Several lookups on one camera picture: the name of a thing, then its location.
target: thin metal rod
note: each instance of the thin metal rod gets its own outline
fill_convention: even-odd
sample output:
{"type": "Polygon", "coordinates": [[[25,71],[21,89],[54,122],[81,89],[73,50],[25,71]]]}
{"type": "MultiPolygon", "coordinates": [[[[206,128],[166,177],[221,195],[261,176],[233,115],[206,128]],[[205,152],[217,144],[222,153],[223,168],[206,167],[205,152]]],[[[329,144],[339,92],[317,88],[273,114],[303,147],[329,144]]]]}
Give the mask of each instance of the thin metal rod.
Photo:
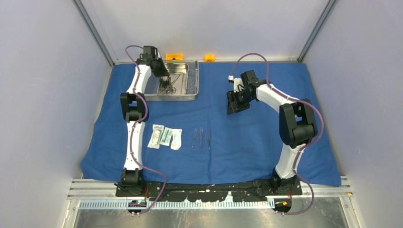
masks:
{"type": "Polygon", "coordinates": [[[207,144],[209,145],[209,149],[211,146],[211,141],[210,141],[210,129],[207,131],[207,144]]]}
{"type": "Polygon", "coordinates": [[[314,29],[311,32],[311,35],[309,35],[309,38],[307,42],[304,45],[304,48],[301,51],[301,54],[299,54],[299,57],[297,61],[301,63],[305,56],[307,55],[309,49],[311,48],[313,42],[315,41],[316,36],[318,35],[319,31],[321,30],[322,26],[325,24],[326,19],[329,17],[330,13],[332,12],[333,7],[337,3],[338,0],[328,0],[325,8],[322,11],[322,14],[319,17],[319,20],[317,21],[314,29]]]}
{"type": "Polygon", "coordinates": [[[194,129],[192,147],[194,146],[194,141],[196,140],[196,135],[197,135],[197,128],[194,129]]]}
{"type": "Polygon", "coordinates": [[[109,65],[112,67],[113,65],[115,65],[115,63],[113,62],[112,57],[108,52],[108,49],[106,49],[106,46],[105,46],[104,42],[102,41],[101,36],[99,35],[94,23],[92,22],[86,8],[84,7],[83,2],[81,0],[72,0],[72,1],[73,1],[74,5],[76,6],[77,11],[80,13],[81,18],[87,25],[87,28],[88,28],[89,32],[91,33],[92,37],[94,38],[96,44],[98,44],[98,47],[101,49],[102,54],[104,54],[109,65]]]}
{"type": "Polygon", "coordinates": [[[202,142],[203,142],[203,128],[200,127],[200,150],[202,149],[202,142]]]}

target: orange block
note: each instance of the orange block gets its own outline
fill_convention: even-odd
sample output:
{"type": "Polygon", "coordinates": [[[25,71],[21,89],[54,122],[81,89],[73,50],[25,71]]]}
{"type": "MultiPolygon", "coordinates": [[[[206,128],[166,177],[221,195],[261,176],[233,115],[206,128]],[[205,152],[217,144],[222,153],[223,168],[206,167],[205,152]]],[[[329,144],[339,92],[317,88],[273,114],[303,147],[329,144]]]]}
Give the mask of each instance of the orange block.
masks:
{"type": "Polygon", "coordinates": [[[214,55],[205,55],[204,61],[205,62],[215,62],[215,56],[214,55]]]}
{"type": "Polygon", "coordinates": [[[183,54],[166,54],[166,60],[183,60],[183,54]]]}

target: white robotic arm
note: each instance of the white robotic arm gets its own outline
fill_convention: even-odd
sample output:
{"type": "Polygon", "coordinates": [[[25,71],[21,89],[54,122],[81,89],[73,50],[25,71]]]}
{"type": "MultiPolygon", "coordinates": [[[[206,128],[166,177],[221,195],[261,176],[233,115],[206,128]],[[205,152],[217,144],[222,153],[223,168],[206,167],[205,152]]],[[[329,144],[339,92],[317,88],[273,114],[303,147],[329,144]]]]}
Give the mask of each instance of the white robotic arm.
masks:
{"type": "Polygon", "coordinates": [[[138,66],[131,85],[126,93],[120,95],[123,118],[127,121],[127,152],[121,181],[117,183],[119,188],[132,186],[131,192],[140,193],[145,188],[143,178],[143,168],[141,151],[142,136],[145,128],[145,122],[148,116],[145,116],[147,104],[138,96],[144,98],[144,91],[148,79],[154,74],[156,77],[162,77],[164,82],[169,81],[169,72],[161,59],[157,48],[153,46],[144,46],[143,53],[136,61],[138,66]]]}
{"type": "Polygon", "coordinates": [[[296,161],[298,151],[312,141],[317,134],[317,126],[313,110],[308,106],[290,100],[291,97],[281,92],[284,97],[269,88],[265,80],[259,81],[253,70],[241,74],[241,78],[229,76],[229,82],[234,84],[233,91],[227,93],[227,114],[237,113],[249,108],[252,100],[263,101],[279,113],[279,133],[283,141],[283,149],[278,164],[273,171],[272,185],[274,188],[292,185],[296,176],[300,156],[296,161]]]}
{"type": "MultiPolygon", "coordinates": [[[[281,105],[293,103],[292,101],[287,100],[278,95],[277,93],[275,93],[267,85],[261,85],[257,88],[256,98],[259,101],[263,101],[264,103],[268,104],[271,108],[276,110],[277,113],[279,113],[281,105]]],[[[276,165],[276,172],[280,178],[288,179],[292,178],[295,175],[295,173],[292,170],[295,156],[297,155],[298,150],[304,145],[305,143],[295,148],[291,148],[289,145],[285,145],[283,143],[283,149],[281,150],[280,160],[276,165]]]]}

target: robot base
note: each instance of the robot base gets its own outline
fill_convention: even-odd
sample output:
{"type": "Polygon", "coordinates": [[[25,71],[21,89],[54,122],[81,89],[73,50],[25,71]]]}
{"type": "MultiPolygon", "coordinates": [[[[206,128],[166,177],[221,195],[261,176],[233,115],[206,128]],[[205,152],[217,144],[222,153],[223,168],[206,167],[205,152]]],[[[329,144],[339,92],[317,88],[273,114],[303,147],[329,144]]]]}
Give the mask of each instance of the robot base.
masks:
{"type": "MultiPolygon", "coordinates": [[[[278,188],[276,192],[273,191],[271,186],[271,179],[256,179],[253,181],[228,183],[228,184],[174,184],[167,183],[166,187],[158,199],[158,201],[168,202],[183,202],[187,199],[189,202],[216,202],[224,201],[231,193],[234,202],[259,202],[267,201],[266,196],[284,196],[283,198],[275,199],[275,202],[282,202],[284,199],[288,200],[291,191],[293,195],[302,195],[302,189],[296,179],[295,184],[288,189],[278,188]]],[[[148,188],[148,196],[153,201],[161,190],[163,183],[158,181],[146,181],[146,188],[148,188]]],[[[131,188],[117,189],[116,196],[118,197],[133,197],[145,196],[146,191],[141,195],[134,195],[131,188]]],[[[277,211],[286,212],[285,210],[277,209],[277,211]]]]}
{"type": "Polygon", "coordinates": [[[145,190],[145,180],[143,177],[143,170],[127,170],[122,171],[120,182],[116,183],[116,196],[117,197],[131,197],[140,196],[145,190]]]}

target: white wall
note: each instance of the white wall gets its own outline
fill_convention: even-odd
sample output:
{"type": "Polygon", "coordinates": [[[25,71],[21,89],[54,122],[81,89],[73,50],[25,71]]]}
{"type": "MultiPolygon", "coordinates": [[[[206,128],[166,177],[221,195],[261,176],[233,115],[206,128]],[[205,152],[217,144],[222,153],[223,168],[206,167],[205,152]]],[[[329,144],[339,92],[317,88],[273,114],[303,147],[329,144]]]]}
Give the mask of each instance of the white wall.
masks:
{"type": "Polygon", "coordinates": [[[305,62],[367,227],[402,227],[403,1],[339,1],[305,62]]]}
{"type": "Polygon", "coordinates": [[[0,4],[0,227],[57,228],[110,67],[70,0],[0,4]]]}
{"type": "Polygon", "coordinates": [[[153,45],[187,59],[238,59],[261,52],[296,59],[327,0],[82,0],[112,58],[125,47],[153,45]]]}

